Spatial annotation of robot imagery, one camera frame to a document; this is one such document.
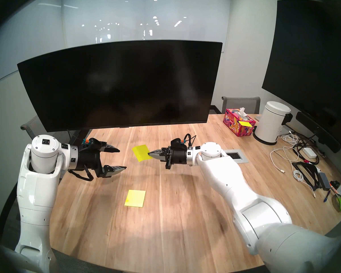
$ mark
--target white power adapter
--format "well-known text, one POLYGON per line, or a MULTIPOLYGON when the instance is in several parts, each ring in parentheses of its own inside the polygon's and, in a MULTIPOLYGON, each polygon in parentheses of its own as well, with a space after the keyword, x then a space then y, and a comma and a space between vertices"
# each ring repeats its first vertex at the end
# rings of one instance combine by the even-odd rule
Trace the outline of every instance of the white power adapter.
POLYGON ((316 158, 317 155, 311 148, 303 148, 302 151, 306 154, 306 156, 310 159, 316 158))

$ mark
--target cable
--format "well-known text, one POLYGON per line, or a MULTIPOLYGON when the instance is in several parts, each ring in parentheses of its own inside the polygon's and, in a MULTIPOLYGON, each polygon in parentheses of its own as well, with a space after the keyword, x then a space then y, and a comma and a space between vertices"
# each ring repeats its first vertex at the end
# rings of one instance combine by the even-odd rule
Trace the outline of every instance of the cable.
POLYGON ((290 132, 289 135, 280 136, 280 138, 281 138, 283 141, 287 142, 288 144, 292 144, 292 145, 296 145, 296 144, 298 143, 298 141, 299 141, 298 136, 297 136, 297 135, 294 136, 294 135, 292 134, 292 132, 290 132))
MULTIPOLYGON (((300 140, 300 139, 298 139, 298 138, 296 139, 292 133, 290 133, 289 135, 281 136, 281 139, 282 139, 283 141, 289 143, 289 144, 293 144, 296 140, 300 140)), ((282 157, 283 159, 288 160, 289 163, 291 164, 293 177, 294 177, 298 182, 304 183, 304 184, 306 184, 308 187, 310 187, 310 189, 312 190, 312 193, 313 193, 314 198, 316 198, 315 192, 313 191, 312 187, 311 187, 310 185, 308 185, 306 182, 303 181, 303 180, 304 180, 303 174, 302 174, 300 171, 298 171, 298 170, 294 170, 294 168, 293 168, 292 162, 296 162, 296 161, 298 161, 298 159, 300 158, 299 152, 296 151, 296 149, 294 148, 294 146, 295 146, 295 144, 294 144, 293 146, 291 146, 291 147, 284 146, 283 148, 273 149, 273 150, 270 152, 270 154, 269 154, 270 160, 272 161, 272 163, 273 163, 273 165, 275 166, 275 168, 277 168, 277 169, 278 169, 280 172, 282 172, 282 173, 285 173, 285 171, 282 170, 282 169, 280 169, 279 167, 277 167, 277 166, 275 165, 275 163, 274 163, 274 161, 273 161, 273 158, 272 158, 272 153, 275 152, 277 155, 279 155, 279 156, 282 157), (285 152, 286 150, 290 150, 290 149, 292 149, 293 151, 295 151, 295 153, 296 153, 296 155, 297 155, 297 158, 294 159, 294 160, 290 160, 290 159, 288 158, 286 152, 285 152), (284 152, 284 154, 285 154, 285 157, 282 156, 280 153, 278 153, 278 150, 282 150, 282 151, 284 152)))
POLYGON ((194 135, 191 139, 193 139, 191 146, 193 145, 193 142, 195 141, 197 135, 194 135))
MULTIPOLYGON (((303 161, 307 160, 304 158, 304 156, 300 153, 300 151, 305 148, 305 147, 308 147, 308 146, 312 146, 314 147, 313 145, 308 145, 308 142, 312 139, 312 137, 314 137, 315 134, 313 134, 311 137, 309 138, 306 138, 308 141, 305 142, 304 139, 299 139, 299 141, 293 146, 294 148, 297 148, 297 150, 293 149, 294 153, 296 155, 298 155, 303 161)), ((315 162, 312 162, 310 160, 308 160, 308 162, 310 162, 311 164, 313 165, 317 165, 320 163, 320 158, 318 157, 318 155, 316 154, 316 161, 315 162)))
POLYGON ((193 142, 195 141, 195 138, 196 138, 196 135, 194 135, 192 138, 191 138, 191 135, 190 134, 186 134, 185 136, 184 136, 184 142, 187 142, 187 141, 189 141, 188 142, 188 146, 189 147, 192 147, 192 145, 193 145, 193 142))
POLYGON ((74 136, 77 140, 81 141, 79 138, 77 138, 77 136, 73 135, 71 132, 69 132, 69 130, 67 129, 68 135, 71 134, 72 136, 74 136))

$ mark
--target sticky note pad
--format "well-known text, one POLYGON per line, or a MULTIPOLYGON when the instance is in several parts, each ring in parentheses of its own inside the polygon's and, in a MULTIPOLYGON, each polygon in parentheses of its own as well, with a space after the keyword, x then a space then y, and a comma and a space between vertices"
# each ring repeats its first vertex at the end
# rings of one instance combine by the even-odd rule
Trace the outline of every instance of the sticky note pad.
POLYGON ((253 127, 249 122, 239 121, 242 126, 253 127))
POLYGON ((143 207, 144 198, 145 191, 129 190, 126 197, 125 205, 143 207))
POLYGON ((133 147, 132 150, 139 162, 146 159, 152 159, 152 157, 148 155, 149 149, 146 145, 133 147))

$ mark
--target tissue box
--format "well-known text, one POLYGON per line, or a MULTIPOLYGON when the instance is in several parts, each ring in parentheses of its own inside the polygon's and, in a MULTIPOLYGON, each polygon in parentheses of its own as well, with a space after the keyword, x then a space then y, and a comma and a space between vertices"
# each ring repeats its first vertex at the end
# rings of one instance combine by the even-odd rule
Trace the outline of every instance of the tissue box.
POLYGON ((236 136, 250 136, 254 129, 255 120, 248 115, 245 116, 248 119, 243 120, 235 113, 236 111, 239 112, 240 110, 238 108, 226 109, 223 122, 236 136))

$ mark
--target pen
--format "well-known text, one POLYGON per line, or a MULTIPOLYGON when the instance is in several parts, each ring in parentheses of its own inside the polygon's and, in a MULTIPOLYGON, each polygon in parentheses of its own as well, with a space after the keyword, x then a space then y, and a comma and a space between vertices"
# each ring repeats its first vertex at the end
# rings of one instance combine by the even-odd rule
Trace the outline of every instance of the pen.
POLYGON ((331 190, 328 190, 328 192, 327 192, 327 196, 325 197, 325 199, 323 200, 323 202, 326 202, 327 201, 327 197, 328 197, 328 195, 331 193, 331 190))

